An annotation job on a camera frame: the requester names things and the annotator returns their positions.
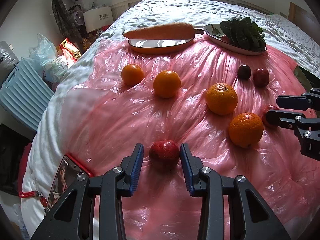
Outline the large orange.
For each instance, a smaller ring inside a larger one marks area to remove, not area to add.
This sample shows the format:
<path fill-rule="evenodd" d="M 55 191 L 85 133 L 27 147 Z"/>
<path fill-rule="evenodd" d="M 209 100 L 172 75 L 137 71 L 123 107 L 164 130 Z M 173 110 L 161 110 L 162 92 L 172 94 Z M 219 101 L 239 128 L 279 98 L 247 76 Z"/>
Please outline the large orange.
<path fill-rule="evenodd" d="M 232 86 L 226 83 L 216 83 L 208 89 L 206 103 L 213 113 L 228 115 L 235 110 L 238 95 Z"/>
<path fill-rule="evenodd" d="M 228 134 L 231 141 L 242 148 L 249 148 L 257 144 L 264 132 L 261 118 L 254 113 L 237 115 L 229 124 Z"/>

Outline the dark plum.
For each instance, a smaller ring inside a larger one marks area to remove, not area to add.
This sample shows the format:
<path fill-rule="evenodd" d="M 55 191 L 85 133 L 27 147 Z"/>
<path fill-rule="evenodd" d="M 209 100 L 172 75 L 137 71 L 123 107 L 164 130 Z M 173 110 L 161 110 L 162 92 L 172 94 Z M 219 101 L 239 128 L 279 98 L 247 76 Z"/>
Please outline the dark plum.
<path fill-rule="evenodd" d="M 249 78 L 251 77 L 251 73 L 251 68 L 246 64 L 242 64 L 238 68 L 237 76 L 241 80 L 249 80 Z"/>

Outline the green rectangular tray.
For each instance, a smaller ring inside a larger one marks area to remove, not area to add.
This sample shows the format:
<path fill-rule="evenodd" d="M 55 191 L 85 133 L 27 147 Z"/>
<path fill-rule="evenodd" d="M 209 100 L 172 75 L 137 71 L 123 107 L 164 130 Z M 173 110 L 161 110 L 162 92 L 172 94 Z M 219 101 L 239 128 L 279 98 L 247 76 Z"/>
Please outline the green rectangular tray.
<path fill-rule="evenodd" d="M 307 92 L 309 92 L 312 88 L 320 88 L 320 79 L 308 70 L 297 65 L 293 72 L 295 77 Z"/>

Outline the smartphone with red case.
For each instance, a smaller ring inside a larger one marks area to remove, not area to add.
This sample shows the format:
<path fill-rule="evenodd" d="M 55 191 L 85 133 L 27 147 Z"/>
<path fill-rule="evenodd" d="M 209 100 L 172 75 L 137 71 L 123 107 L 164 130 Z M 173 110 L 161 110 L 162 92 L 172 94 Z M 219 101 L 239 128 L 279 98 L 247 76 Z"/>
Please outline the smartphone with red case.
<path fill-rule="evenodd" d="M 80 163 L 80 161 L 76 160 L 70 153 L 65 154 L 57 168 L 52 187 L 49 191 L 44 215 L 52 209 L 62 194 L 80 175 L 86 175 L 91 178 L 94 176 L 94 173 Z"/>

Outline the wooden headboard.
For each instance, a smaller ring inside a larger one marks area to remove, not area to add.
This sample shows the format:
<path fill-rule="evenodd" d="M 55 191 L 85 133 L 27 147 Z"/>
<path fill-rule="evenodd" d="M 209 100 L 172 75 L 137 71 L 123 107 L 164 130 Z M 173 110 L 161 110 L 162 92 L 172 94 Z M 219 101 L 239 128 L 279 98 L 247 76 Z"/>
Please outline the wooden headboard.
<path fill-rule="evenodd" d="M 315 16 L 292 2 L 290 2 L 288 20 L 309 36 L 316 35 L 319 31 L 319 23 Z"/>

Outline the pink plastic sheet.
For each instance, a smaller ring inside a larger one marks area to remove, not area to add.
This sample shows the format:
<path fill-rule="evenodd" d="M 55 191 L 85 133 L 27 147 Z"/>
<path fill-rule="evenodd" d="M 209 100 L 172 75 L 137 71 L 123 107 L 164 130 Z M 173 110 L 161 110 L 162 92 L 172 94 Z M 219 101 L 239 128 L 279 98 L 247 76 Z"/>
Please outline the pink plastic sheet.
<path fill-rule="evenodd" d="M 273 47 L 259 56 L 231 53 L 197 37 L 186 50 L 171 55 L 134 53 L 127 42 L 103 39 L 74 66 L 92 66 L 93 72 L 74 81 L 62 105 L 62 150 L 71 153 L 99 176 L 132 153 L 136 143 L 146 150 L 159 140 L 186 142 L 192 154 L 219 174 L 242 174 L 266 200 L 292 239 L 297 239 L 319 208 L 319 162 L 300 153 L 291 130 L 264 130 L 259 143 L 243 149 L 228 136 L 228 125 L 238 114 L 261 115 L 279 95 L 299 95 L 303 86 L 293 71 L 295 60 Z M 127 86 L 121 78 L 128 64 L 139 65 L 144 79 Z M 238 68 L 251 68 L 249 80 L 237 76 Z M 255 87 L 253 72 L 266 68 L 269 83 Z M 164 70 L 175 71 L 181 80 L 178 93 L 161 98 L 153 81 Z M 206 94 L 216 83 L 226 83 L 238 95 L 235 110 L 213 113 Z"/>

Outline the green leafy vegetable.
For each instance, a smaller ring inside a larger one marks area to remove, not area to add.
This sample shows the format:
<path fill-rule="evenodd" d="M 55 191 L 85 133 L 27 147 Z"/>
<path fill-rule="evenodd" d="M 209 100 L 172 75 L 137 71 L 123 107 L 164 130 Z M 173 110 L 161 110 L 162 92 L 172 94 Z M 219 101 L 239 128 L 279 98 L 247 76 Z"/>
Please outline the green leafy vegetable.
<path fill-rule="evenodd" d="M 235 16 L 221 21 L 220 29 L 236 47 L 254 52 L 266 50 L 263 29 L 252 22 L 250 17 Z"/>

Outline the small orange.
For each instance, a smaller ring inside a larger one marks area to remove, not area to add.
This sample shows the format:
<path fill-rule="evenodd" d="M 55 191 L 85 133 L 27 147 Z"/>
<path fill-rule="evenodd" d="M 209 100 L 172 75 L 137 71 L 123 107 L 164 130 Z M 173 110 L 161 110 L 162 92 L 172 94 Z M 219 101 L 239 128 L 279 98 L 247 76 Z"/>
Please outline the small orange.
<path fill-rule="evenodd" d="M 172 70 L 164 70 L 156 75 L 153 81 L 153 90 L 161 98 L 174 97 L 181 86 L 179 75 Z"/>
<path fill-rule="evenodd" d="M 128 64 L 121 71 L 121 78 L 125 85 L 135 86 L 145 77 L 142 68 L 137 64 Z"/>

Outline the small orange far left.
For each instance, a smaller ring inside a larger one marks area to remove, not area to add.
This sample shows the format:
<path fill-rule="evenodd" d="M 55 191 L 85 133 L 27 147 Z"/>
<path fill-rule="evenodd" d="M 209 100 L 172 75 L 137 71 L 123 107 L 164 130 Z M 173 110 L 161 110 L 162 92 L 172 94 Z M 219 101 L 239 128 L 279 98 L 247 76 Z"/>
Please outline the small orange far left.
<path fill-rule="evenodd" d="M 137 64 L 128 64 L 121 71 L 121 78 L 125 85 L 135 86 L 145 77 L 142 68 Z"/>

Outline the white dark-rimmed plate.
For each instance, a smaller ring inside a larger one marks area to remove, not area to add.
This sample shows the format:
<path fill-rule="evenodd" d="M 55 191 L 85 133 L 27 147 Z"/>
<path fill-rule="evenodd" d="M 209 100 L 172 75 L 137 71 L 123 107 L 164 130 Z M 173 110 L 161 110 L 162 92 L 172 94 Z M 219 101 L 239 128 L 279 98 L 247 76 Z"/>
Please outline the white dark-rimmed plate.
<path fill-rule="evenodd" d="M 209 37 L 209 39 L 213 41 L 215 44 L 235 53 L 239 53 L 242 55 L 256 56 L 267 51 L 267 47 L 265 47 L 263 51 L 253 51 L 253 50 L 247 50 L 247 49 L 237 47 L 222 32 L 219 23 L 212 23 L 212 24 L 205 25 L 203 27 L 203 31 Z"/>

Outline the light blue suitcase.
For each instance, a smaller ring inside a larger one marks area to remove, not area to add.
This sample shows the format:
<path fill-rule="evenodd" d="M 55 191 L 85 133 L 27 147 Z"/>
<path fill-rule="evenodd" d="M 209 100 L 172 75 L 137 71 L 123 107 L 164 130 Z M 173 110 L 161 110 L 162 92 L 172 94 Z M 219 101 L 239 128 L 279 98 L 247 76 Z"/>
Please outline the light blue suitcase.
<path fill-rule="evenodd" d="M 1 106 L 17 121 L 36 132 L 54 92 L 31 61 L 21 59 L 1 87 Z"/>

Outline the orange red snack bag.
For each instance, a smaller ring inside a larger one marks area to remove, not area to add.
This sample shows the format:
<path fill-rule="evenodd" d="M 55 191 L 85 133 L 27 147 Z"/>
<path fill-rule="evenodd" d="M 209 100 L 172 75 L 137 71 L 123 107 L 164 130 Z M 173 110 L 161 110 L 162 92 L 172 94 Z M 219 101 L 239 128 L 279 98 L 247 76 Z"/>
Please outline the orange red snack bag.
<path fill-rule="evenodd" d="M 71 67 L 81 57 L 80 50 L 68 39 L 65 38 L 57 47 L 57 53 L 66 58 L 67 66 Z"/>

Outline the orange rimmed plate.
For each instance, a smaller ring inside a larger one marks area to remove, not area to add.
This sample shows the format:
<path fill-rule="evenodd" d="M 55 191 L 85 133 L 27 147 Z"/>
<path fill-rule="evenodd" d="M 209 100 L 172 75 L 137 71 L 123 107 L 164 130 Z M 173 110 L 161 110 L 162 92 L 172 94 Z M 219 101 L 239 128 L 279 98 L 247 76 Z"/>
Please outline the orange rimmed plate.
<path fill-rule="evenodd" d="M 129 39 L 128 44 L 133 51 L 141 54 L 170 54 L 185 48 L 193 43 L 193 38 L 187 40 L 142 40 Z"/>

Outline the large carrot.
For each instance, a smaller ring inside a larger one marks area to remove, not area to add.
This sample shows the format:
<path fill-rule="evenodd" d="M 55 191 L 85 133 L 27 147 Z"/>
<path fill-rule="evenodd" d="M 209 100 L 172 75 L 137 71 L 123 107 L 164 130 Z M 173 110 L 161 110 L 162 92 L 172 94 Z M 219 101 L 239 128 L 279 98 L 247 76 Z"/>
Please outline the large carrot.
<path fill-rule="evenodd" d="M 196 34 L 202 35 L 204 31 L 189 23 L 168 23 L 127 31 L 123 36 L 138 40 L 189 40 Z"/>

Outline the clear plastic bag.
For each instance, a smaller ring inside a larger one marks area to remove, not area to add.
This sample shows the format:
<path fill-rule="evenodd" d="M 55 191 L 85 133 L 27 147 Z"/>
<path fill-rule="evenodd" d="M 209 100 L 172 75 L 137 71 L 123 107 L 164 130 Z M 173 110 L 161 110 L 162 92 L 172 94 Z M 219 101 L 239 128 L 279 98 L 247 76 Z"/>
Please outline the clear plastic bag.
<path fill-rule="evenodd" d="M 57 50 L 54 44 L 41 33 L 37 34 L 37 46 L 29 49 L 31 65 L 43 77 L 44 66 L 57 58 Z"/>

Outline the white paper shopping bag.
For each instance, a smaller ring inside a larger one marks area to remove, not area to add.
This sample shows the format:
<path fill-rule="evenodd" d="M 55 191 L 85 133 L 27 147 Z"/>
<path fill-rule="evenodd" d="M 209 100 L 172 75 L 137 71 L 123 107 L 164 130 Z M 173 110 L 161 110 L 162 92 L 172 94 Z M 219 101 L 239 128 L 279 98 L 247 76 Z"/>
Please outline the white paper shopping bag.
<path fill-rule="evenodd" d="M 111 25 L 114 22 L 111 7 L 97 7 L 84 12 L 84 22 L 87 33 Z"/>

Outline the grey printed plastic bag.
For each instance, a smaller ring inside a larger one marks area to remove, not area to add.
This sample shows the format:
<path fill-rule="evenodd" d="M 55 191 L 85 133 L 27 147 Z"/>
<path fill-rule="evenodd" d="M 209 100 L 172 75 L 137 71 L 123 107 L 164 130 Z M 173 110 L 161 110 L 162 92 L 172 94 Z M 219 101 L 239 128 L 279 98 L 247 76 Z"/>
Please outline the grey printed plastic bag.
<path fill-rule="evenodd" d="M 2 86 L 11 71 L 19 63 L 19 60 L 5 41 L 1 41 L 0 43 L 0 57 L 0 85 Z"/>

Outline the lower white fan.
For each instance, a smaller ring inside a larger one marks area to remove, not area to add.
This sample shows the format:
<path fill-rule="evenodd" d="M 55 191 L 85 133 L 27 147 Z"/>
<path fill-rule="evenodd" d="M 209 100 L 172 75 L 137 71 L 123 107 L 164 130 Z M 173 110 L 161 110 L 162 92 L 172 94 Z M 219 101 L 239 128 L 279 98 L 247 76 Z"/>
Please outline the lower white fan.
<path fill-rule="evenodd" d="M 71 14 L 71 20 L 78 28 L 84 24 L 84 13 L 81 10 L 75 11 Z"/>

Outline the plaid hanging scarf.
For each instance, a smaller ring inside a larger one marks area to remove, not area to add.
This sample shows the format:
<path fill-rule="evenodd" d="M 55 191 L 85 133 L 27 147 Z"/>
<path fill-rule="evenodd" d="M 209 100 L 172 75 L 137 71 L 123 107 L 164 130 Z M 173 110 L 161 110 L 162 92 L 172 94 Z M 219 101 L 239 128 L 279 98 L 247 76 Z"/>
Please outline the plaid hanging scarf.
<path fill-rule="evenodd" d="M 63 0 L 52 0 L 52 11 L 61 36 L 64 39 L 68 38 L 83 54 L 84 50 L 81 47 L 82 37 L 73 23 L 70 13 L 66 10 Z"/>

